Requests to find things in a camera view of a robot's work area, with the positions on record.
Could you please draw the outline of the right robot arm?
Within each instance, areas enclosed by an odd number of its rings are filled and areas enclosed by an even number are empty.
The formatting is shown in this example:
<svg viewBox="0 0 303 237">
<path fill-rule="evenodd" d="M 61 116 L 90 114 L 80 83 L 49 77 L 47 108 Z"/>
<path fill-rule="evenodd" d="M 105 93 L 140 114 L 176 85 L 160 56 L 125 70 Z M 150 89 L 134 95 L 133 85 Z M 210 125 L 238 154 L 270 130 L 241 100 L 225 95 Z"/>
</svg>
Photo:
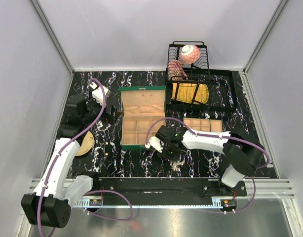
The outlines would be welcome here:
<svg viewBox="0 0 303 237">
<path fill-rule="evenodd" d="M 206 150 L 224 155 L 229 166 L 223 172 L 218 191 L 230 195 L 245 177 L 254 177 L 263 155 L 264 147 L 243 129 L 233 132 L 203 132 L 181 127 L 174 131 L 162 125 L 154 136 L 153 147 L 160 156 L 177 161 L 182 150 Z"/>
</svg>

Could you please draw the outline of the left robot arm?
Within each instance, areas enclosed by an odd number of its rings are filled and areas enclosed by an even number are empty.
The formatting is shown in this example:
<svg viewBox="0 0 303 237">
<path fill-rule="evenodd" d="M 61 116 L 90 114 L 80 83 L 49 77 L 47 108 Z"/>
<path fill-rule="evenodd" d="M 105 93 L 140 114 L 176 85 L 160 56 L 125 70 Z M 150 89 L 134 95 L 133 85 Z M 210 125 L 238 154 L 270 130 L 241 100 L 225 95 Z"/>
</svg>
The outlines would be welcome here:
<svg viewBox="0 0 303 237">
<path fill-rule="evenodd" d="M 34 191 L 23 195 L 21 200 L 30 224 L 63 228 L 75 203 L 85 193 L 93 196 L 99 192 L 100 183 L 91 175 L 79 175 L 67 187 L 64 183 L 71 163 L 94 121 L 111 121 L 112 116 L 106 112 L 107 95 L 106 92 L 96 92 L 89 102 L 83 95 L 67 99 L 50 162 Z"/>
</svg>

